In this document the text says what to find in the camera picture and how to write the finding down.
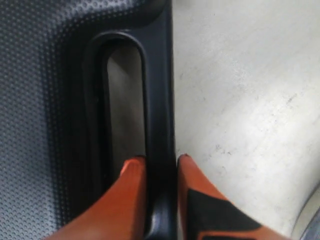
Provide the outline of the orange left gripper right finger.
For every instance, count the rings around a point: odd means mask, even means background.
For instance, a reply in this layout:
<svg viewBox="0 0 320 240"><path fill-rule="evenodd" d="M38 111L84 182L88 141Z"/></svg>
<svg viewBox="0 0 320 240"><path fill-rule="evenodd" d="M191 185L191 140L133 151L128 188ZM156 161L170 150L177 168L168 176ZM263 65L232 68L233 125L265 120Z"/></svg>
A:
<svg viewBox="0 0 320 240"><path fill-rule="evenodd" d="M186 240L266 240L268 230L228 201L187 154L178 159L179 207Z"/></svg>

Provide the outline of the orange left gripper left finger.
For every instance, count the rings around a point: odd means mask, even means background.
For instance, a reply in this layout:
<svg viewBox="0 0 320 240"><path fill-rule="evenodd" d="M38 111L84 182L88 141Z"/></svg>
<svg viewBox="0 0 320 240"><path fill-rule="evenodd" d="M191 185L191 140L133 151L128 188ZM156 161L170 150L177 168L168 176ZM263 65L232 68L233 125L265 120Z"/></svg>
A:
<svg viewBox="0 0 320 240"><path fill-rule="evenodd" d="M109 190L51 240L142 240L147 209L145 158L127 159Z"/></svg>

